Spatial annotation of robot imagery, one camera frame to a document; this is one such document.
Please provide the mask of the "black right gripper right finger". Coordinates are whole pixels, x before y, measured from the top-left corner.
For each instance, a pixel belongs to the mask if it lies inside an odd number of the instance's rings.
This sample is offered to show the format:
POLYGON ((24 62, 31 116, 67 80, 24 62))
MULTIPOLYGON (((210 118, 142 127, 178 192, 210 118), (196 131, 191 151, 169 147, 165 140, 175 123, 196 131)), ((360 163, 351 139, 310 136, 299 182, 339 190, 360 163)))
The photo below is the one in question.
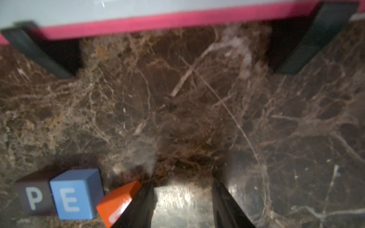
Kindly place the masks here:
POLYGON ((223 183, 212 187, 213 215, 216 228, 255 228, 223 183))

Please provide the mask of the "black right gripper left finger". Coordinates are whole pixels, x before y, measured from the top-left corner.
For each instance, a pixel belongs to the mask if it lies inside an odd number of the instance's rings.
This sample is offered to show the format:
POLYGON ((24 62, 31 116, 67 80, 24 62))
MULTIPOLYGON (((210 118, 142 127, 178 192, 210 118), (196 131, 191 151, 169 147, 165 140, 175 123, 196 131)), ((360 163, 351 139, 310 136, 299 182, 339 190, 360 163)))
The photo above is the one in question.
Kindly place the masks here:
POLYGON ((111 228, 151 228, 156 207, 154 185, 144 184, 111 228))

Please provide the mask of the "orange A block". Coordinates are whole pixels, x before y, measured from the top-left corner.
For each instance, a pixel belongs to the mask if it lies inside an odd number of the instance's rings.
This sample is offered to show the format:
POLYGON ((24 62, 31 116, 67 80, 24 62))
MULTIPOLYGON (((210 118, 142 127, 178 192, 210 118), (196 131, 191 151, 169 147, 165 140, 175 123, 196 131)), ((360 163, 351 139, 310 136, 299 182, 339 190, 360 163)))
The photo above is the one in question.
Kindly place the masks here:
POLYGON ((119 187, 98 203, 97 211, 106 228, 111 228, 137 195, 142 185, 138 180, 119 187))

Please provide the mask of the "blue E block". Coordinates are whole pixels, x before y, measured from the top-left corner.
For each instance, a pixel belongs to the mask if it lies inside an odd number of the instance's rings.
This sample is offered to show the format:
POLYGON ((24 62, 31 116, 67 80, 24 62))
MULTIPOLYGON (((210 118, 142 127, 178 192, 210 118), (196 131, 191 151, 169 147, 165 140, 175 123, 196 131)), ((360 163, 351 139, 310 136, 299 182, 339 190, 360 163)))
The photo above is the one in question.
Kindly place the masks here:
POLYGON ((89 220, 104 197, 99 169, 69 170, 50 181, 60 220, 89 220))

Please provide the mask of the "dark P block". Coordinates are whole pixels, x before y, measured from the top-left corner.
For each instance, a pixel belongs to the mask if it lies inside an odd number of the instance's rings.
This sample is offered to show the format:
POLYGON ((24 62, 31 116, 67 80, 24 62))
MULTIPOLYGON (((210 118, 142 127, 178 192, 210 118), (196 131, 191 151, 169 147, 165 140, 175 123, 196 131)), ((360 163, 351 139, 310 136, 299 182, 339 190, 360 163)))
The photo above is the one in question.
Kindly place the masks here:
POLYGON ((49 182, 58 174, 52 170, 40 170, 15 182, 15 190, 27 215, 49 216, 57 213, 49 182))

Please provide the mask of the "whiteboard with PEAR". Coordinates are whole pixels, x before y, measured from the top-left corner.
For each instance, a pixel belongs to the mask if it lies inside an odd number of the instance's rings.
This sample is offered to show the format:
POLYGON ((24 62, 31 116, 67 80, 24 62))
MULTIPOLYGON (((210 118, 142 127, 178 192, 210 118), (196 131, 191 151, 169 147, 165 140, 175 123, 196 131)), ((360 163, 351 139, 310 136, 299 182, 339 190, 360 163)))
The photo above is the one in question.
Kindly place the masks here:
POLYGON ((1 1, 1 29, 48 40, 306 17, 319 1, 1 1))

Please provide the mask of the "black whiteboard left foot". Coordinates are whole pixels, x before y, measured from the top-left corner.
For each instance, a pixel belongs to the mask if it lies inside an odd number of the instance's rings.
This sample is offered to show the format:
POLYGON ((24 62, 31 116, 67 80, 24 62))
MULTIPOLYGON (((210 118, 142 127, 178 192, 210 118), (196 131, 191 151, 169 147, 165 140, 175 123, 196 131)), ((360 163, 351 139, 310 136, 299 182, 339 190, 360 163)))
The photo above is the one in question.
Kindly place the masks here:
POLYGON ((50 40, 32 21, 2 28, 1 35, 16 50, 57 78, 74 78, 83 67, 79 39, 50 40))

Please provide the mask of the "black whiteboard foot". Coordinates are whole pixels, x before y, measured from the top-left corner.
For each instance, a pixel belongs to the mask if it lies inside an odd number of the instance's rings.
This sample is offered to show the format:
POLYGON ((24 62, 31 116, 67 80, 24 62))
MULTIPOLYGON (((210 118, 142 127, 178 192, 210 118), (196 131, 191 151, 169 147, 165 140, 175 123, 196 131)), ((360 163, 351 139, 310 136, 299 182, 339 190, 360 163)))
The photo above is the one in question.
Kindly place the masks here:
POLYGON ((74 78, 83 67, 79 39, 50 40, 32 21, 2 28, 1 35, 16 50, 57 78, 74 78))
POLYGON ((274 73, 296 74, 347 25, 359 1, 320 1, 307 17, 272 21, 267 57, 274 73))

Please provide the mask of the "black whiteboard right foot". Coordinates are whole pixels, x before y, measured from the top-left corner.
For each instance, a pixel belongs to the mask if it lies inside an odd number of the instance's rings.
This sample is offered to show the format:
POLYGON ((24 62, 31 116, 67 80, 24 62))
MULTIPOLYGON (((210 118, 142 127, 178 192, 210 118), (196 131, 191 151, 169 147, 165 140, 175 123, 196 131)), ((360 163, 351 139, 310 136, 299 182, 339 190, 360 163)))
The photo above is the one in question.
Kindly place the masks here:
POLYGON ((347 25, 359 1, 320 1, 307 17, 272 21, 267 57, 274 73, 296 74, 347 25))

